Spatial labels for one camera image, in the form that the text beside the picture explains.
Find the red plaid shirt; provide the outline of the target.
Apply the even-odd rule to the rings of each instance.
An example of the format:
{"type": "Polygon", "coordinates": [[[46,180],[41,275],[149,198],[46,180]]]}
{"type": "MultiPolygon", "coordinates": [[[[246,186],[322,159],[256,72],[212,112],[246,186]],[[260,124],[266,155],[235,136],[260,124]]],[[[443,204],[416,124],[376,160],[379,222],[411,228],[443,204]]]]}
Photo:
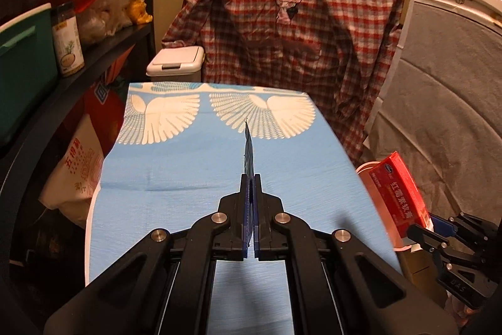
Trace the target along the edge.
{"type": "Polygon", "coordinates": [[[403,1],[184,0],[162,45],[203,47],[209,83],[307,93],[358,161],[397,50],[403,1]]]}

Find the green storage box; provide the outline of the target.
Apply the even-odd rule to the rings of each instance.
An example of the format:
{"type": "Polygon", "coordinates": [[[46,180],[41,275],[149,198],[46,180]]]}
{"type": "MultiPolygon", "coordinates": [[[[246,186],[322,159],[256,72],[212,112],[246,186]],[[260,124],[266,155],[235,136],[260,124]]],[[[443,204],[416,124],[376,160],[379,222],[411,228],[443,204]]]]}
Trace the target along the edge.
{"type": "Polygon", "coordinates": [[[1,25],[1,136],[6,137],[37,95],[58,74],[51,5],[46,3],[1,25]]]}

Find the blue bird-print tablecloth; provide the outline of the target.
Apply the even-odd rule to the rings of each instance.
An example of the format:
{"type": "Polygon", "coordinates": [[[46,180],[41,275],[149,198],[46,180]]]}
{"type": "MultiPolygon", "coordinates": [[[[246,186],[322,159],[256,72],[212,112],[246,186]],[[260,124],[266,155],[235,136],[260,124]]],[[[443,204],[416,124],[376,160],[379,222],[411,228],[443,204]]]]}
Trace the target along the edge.
{"type": "MultiPolygon", "coordinates": [[[[147,233],[176,232],[213,213],[237,192],[245,136],[214,110],[216,97],[252,95],[258,104],[280,90],[216,84],[158,87],[156,95],[199,97],[190,126],[154,144],[117,142],[104,161],[88,215],[85,279],[93,281],[147,233]]],[[[319,111],[289,138],[253,136],[254,170],[263,191],[286,212],[322,232],[346,229],[385,262],[398,266],[385,227],[350,159],[319,111]]],[[[219,262],[208,319],[211,334],[291,334],[292,313],[284,264],[247,258],[219,262]]]]}

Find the red medicine box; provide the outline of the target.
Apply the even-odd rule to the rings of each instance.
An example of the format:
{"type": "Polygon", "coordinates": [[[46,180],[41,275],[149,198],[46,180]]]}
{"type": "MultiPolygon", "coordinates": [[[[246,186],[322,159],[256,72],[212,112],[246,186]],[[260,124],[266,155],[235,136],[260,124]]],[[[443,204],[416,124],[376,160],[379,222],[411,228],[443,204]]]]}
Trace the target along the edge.
{"type": "Polygon", "coordinates": [[[407,235],[409,226],[413,224],[433,230],[425,201],[397,151],[380,161],[368,174],[401,238],[407,235]]]}

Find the white lidded trash bin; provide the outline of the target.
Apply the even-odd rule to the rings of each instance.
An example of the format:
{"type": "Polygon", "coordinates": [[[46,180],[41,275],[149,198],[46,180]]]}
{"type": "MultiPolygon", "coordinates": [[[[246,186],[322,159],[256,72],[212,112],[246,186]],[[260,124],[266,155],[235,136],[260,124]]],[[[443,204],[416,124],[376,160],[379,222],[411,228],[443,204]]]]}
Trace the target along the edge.
{"type": "Polygon", "coordinates": [[[205,53],[201,46],[163,48],[146,67],[153,81],[199,83],[205,53]]]}

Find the thin dark foil wrapper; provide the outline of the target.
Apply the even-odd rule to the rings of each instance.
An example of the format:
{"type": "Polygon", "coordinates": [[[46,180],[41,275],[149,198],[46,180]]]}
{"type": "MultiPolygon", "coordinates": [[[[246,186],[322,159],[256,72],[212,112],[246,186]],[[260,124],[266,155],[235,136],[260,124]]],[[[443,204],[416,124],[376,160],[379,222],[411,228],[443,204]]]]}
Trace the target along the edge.
{"type": "Polygon", "coordinates": [[[244,173],[251,179],[254,176],[254,148],[248,122],[244,123],[245,148],[244,148],[244,173]]]}

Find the grey cloth cover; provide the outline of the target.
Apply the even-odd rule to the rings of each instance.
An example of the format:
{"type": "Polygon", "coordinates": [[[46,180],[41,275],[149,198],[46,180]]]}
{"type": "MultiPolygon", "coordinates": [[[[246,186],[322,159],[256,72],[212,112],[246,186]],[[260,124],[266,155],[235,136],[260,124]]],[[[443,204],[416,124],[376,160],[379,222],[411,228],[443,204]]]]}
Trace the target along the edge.
{"type": "Polygon", "coordinates": [[[442,217],[501,220],[501,31],[416,3],[374,106],[367,156],[400,154],[442,217]]]}

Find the pink plastic bucket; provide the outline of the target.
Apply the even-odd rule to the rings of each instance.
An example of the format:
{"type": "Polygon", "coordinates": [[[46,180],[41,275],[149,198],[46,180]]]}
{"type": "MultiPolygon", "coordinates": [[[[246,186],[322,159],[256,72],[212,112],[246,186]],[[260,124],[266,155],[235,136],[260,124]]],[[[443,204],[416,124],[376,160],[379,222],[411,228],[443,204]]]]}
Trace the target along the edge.
{"type": "Polygon", "coordinates": [[[410,244],[406,245],[403,241],[403,238],[400,237],[400,234],[397,231],[397,227],[395,226],[394,221],[392,220],[391,214],[389,213],[385,205],[385,202],[382,196],[380,195],[380,191],[378,191],[376,185],[374,184],[373,179],[369,175],[370,170],[373,169],[378,164],[379,164],[378,161],[366,162],[356,169],[356,173],[362,180],[362,183],[364,184],[366,191],[368,191],[368,194],[372,199],[372,202],[374,203],[374,206],[385,227],[385,231],[387,233],[387,236],[391,242],[394,251],[404,252],[409,250],[412,246],[410,244]]]}

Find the white red-print rice bag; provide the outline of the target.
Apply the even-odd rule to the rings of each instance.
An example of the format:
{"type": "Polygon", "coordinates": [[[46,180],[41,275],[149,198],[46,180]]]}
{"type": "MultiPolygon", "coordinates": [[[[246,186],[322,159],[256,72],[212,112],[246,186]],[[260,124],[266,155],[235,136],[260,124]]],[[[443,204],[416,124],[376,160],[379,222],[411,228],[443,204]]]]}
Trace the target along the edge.
{"type": "Polygon", "coordinates": [[[103,161],[99,139],[89,115],[85,115],[66,153],[43,186],[39,202],[49,210],[59,210],[71,222],[84,228],[103,161]]]}

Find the black shelf unit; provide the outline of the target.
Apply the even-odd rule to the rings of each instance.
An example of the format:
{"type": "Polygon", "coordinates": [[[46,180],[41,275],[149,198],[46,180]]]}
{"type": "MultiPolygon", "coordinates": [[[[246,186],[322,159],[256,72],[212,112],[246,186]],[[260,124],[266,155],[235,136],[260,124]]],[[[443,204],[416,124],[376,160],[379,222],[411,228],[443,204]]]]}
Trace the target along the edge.
{"type": "Polygon", "coordinates": [[[47,144],[87,87],[153,26],[141,0],[1,0],[1,268],[18,212],[47,144]]]}

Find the yellow plastic bag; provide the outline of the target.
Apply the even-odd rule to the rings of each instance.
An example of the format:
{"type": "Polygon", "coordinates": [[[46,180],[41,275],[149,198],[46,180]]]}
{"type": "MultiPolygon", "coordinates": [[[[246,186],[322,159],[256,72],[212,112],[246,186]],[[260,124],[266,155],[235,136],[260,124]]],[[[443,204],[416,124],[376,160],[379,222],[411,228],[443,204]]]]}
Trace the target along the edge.
{"type": "Polygon", "coordinates": [[[128,18],[134,24],[149,24],[153,17],[146,12],[146,3],[144,0],[130,0],[127,7],[128,18]]]}

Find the white label spice jar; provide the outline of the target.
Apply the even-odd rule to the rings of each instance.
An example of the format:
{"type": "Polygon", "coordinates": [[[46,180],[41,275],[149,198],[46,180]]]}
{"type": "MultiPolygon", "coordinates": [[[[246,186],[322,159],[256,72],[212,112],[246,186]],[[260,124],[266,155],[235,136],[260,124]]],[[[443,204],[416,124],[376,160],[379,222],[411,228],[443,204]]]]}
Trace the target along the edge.
{"type": "Polygon", "coordinates": [[[84,57],[73,3],[63,3],[51,10],[51,29],[55,56],[63,77],[84,67],[84,57]]]}

